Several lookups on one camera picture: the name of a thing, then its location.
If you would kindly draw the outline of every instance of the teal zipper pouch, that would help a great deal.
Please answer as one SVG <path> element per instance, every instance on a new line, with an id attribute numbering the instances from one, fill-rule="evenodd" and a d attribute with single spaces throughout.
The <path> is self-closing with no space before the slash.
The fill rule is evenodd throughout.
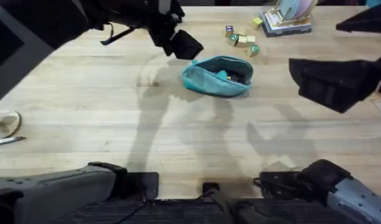
<path id="1" fill-rule="evenodd" d="M 252 76 L 253 67 L 248 62 L 228 56 L 193 60 L 182 73 L 185 88 L 226 97 L 249 90 Z"/>

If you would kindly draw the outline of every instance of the gray robot arm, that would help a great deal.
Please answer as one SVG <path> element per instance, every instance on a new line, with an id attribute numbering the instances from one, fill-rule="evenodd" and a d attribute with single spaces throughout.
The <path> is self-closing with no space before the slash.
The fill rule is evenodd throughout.
<path id="1" fill-rule="evenodd" d="M 0 178 L 0 224 L 44 224 L 118 197 L 126 175 L 122 167 L 98 162 L 66 172 Z"/>

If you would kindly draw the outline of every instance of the wood grain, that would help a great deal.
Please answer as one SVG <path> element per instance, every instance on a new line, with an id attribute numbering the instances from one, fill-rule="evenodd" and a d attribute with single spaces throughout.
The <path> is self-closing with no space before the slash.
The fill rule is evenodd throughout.
<path id="1" fill-rule="evenodd" d="M 259 7 L 185 7 L 181 29 L 205 50 L 255 70 L 248 96 L 221 99 L 186 90 L 188 61 L 166 57 L 137 30 L 108 47 L 109 30 L 91 30 L 56 51 L 0 102 L 23 116 L 25 141 L 0 147 L 0 176 L 76 169 L 90 161 L 161 175 L 161 198 L 192 198 L 206 181 L 234 196 L 260 196 L 252 178 L 265 169 L 329 159 L 381 194 L 381 114 L 368 99 L 337 114 L 298 96 L 288 59 L 375 60 L 381 35 L 335 24 L 364 7 L 317 7 L 311 34 L 266 38 L 252 20 Z M 225 26 L 246 28 L 260 53 L 225 43 Z M 116 26 L 117 32 L 125 27 Z"/>

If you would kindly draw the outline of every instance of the item inside pouch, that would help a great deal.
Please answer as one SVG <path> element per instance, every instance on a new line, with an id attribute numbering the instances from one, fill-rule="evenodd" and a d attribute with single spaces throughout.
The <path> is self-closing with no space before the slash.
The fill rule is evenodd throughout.
<path id="1" fill-rule="evenodd" d="M 197 66 L 215 74 L 218 74 L 221 71 L 225 71 L 227 73 L 228 80 L 241 83 L 243 85 L 249 84 L 246 81 L 246 73 L 248 73 L 250 68 L 244 63 L 240 63 L 238 60 L 217 57 L 212 60 L 202 62 Z"/>

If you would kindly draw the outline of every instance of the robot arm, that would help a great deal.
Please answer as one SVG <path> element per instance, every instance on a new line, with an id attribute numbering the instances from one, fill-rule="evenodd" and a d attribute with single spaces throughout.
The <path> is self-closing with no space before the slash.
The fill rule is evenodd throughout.
<path id="1" fill-rule="evenodd" d="M 43 59 L 88 30 L 71 0 L 0 0 L 0 99 Z"/>
<path id="2" fill-rule="evenodd" d="M 0 0 L 0 99 L 54 50 L 110 22 L 129 29 L 103 45 L 147 29 L 167 56 L 191 60 L 203 46 L 175 31 L 184 16 L 176 0 Z"/>
<path id="3" fill-rule="evenodd" d="M 343 168 L 321 159 L 301 172 L 262 172 L 264 197 L 318 201 L 360 224 L 381 224 L 381 197 Z"/>

